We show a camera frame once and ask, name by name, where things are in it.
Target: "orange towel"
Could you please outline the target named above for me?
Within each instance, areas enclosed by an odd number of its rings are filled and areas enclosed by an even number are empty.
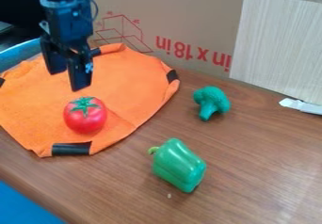
[[[174,70],[123,44],[101,47],[93,62],[91,86],[76,92],[67,72],[48,73],[42,56],[4,72],[0,124],[40,157],[94,154],[133,133],[179,87]],[[77,134],[64,122],[65,105],[82,96],[101,99],[107,107],[107,122],[97,134]]]

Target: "box diagram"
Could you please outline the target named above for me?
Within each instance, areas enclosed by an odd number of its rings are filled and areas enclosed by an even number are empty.
[[[144,43],[142,30],[131,22],[125,15],[105,17],[102,19],[103,29],[96,30],[95,42],[98,45],[123,42],[130,48],[143,53],[153,50]]]

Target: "toy broccoli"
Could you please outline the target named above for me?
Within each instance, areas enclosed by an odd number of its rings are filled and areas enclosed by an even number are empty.
[[[203,121],[209,120],[215,112],[228,112],[231,107],[225,93],[216,87],[207,86],[197,89],[193,93],[193,99],[200,105],[199,117]]]

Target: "green stem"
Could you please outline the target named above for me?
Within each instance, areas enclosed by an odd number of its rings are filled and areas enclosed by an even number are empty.
[[[217,107],[212,102],[201,103],[199,117],[203,121],[208,121],[210,117],[217,111]]]
[[[154,154],[155,152],[157,152],[157,150],[159,150],[159,147],[151,147],[148,150],[148,154]]]

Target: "toy tomato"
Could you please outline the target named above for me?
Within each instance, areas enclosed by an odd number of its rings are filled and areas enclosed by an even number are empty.
[[[93,97],[82,97],[69,102],[64,109],[64,120],[67,126],[80,134],[101,129],[106,117],[105,105]]]

